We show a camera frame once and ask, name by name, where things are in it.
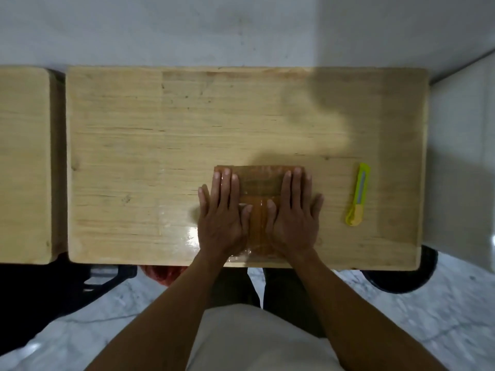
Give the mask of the person's right hand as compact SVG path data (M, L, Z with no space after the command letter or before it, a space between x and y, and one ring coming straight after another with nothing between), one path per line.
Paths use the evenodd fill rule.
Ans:
M270 243L287 263L295 266L316 255L314 246L319 234L319 220L311 216L312 176L306 173L301 181L301 208L292 209L292 171L283 177L280 206L274 230L266 230Z

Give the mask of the person's left hand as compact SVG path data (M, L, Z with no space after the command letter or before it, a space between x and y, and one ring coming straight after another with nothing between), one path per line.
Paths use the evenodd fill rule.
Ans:
M249 231L242 231L239 204L240 184L238 176L231 173L231 193L228 209L220 208L221 173L214 172L209 190L209 213L197 224L200 254L224 265L228 259L245 247Z

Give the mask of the brown plastic-wrapped package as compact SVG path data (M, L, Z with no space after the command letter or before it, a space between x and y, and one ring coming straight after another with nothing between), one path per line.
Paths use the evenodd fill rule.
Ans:
M229 169L238 176L240 184L239 204L251 205L250 228L245 247L231 256L226 267L235 268L290 268L285 258L270 243L266 233L267 200L277 208L283 177L287 171L300 169L301 180L305 179L305 168L301 166L216 166L214 172L223 173Z

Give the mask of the person's right forearm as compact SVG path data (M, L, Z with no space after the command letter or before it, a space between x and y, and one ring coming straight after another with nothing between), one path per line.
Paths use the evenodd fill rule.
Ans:
M314 249L286 252L346 371L448 371L422 344L363 299Z

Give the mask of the person's left forearm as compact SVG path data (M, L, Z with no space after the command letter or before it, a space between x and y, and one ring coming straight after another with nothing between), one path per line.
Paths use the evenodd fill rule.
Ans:
M227 258L200 250L186 271L85 371L185 371L213 284Z

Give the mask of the yellow-green utility knife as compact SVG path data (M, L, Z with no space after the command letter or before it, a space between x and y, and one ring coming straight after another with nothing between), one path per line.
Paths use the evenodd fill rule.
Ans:
M352 203L345 218L345 223L348 226L358 226L363 221L369 176L370 168L368 164L360 163Z

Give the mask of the dark trousers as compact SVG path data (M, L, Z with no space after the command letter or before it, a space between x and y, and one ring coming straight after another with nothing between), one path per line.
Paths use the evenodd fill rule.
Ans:
M269 312L309 334L326 334L306 289L293 269L264 268L263 303L248 275L247 268L222 268L215 280L207 309L244 305Z

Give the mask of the red plastic bag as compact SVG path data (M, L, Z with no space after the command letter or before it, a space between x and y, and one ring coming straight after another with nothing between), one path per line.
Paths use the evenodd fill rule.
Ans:
M155 282L170 287L188 268L187 266L140 266L143 273Z

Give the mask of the black round stool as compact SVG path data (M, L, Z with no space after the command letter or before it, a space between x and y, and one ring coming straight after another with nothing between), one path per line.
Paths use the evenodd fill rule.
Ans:
M361 273L374 287L392 294L411 293L423 287L432 278L439 253L437 250L422 245L420 264L414 271L371 271Z

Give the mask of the white shirt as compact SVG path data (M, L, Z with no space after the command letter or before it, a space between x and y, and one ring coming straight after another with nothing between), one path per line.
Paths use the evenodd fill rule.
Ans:
M344 371L325 338L251 305L207 309L187 371Z

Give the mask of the black plastic chair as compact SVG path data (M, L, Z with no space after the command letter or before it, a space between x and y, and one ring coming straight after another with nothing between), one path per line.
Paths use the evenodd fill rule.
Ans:
M137 275L120 265L103 284L87 284L91 266L61 257L46 265L0 263L0 357L24 347L52 321L77 312Z

